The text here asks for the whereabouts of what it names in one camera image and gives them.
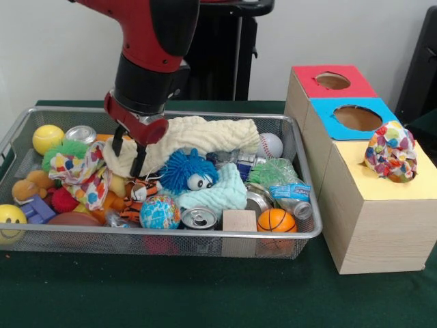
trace cream cloth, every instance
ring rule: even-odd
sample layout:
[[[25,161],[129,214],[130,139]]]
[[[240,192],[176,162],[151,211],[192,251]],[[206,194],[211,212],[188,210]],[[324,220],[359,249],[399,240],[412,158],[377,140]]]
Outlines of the cream cloth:
[[[134,158],[137,157],[137,145],[134,141],[123,140],[120,156],[116,157],[109,139],[103,149],[103,157],[109,169],[118,176],[129,177]],[[183,149],[189,153],[196,148],[201,156],[209,152],[242,152],[255,154],[259,145],[259,133],[253,120],[206,121],[199,116],[186,116],[169,120],[169,130],[154,145],[147,146],[147,155],[141,175],[157,172],[170,155]]]

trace bottle label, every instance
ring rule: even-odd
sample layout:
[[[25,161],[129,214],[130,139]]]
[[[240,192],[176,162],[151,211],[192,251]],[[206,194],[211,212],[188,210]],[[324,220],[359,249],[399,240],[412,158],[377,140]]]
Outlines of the bottle label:
[[[301,200],[303,202],[309,202],[310,191],[310,186],[300,183],[270,187],[270,194],[276,200],[285,198],[289,200]]]

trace red robot arm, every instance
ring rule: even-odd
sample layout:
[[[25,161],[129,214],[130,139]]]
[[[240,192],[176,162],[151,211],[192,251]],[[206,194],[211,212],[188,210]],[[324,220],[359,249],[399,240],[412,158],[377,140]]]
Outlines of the red robot arm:
[[[131,169],[137,177],[145,147],[167,132],[166,101],[188,78],[188,66],[180,64],[193,39],[200,0],[69,1],[114,18],[122,27],[123,50],[115,87],[107,94],[104,108],[119,123],[113,141],[116,155],[124,133],[137,142],[138,157]]]

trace red square panel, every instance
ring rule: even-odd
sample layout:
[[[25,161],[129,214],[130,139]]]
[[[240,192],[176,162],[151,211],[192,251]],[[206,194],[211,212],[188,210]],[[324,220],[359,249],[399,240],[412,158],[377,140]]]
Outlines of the red square panel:
[[[377,98],[378,95],[355,66],[294,66],[308,98]]]

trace wire mesh basket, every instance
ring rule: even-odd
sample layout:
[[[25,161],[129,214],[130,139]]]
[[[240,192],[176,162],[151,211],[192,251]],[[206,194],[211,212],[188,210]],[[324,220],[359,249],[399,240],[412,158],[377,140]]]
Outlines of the wire mesh basket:
[[[166,112],[169,119],[188,115],[199,115],[206,120],[253,119],[260,133],[274,133],[281,138],[284,144],[283,157],[291,160],[300,178],[311,185],[302,139],[297,123],[293,119],[268,114]],[[42,157],[33,149],[32,135],[38,127],[45,124],[54,124],[64,131],[73,126],[86,124],[102,134],[111,134],[116,128],[116,123],[103,109],[37,107],[24,112],[0,143],[1,203],[13,204],[11,190],[14,183],[40,167]],[[293,234],[0,223],[0,249],[294,259],[307,241],[322,231],[322,220],[313,191],[310,201],[313,206],[312,218],[305,221],[297,220],[298,232]],[[23,237],[15,243],[5,243],[1,234],[7,232],[11,235],[14,231],[22,234]]]

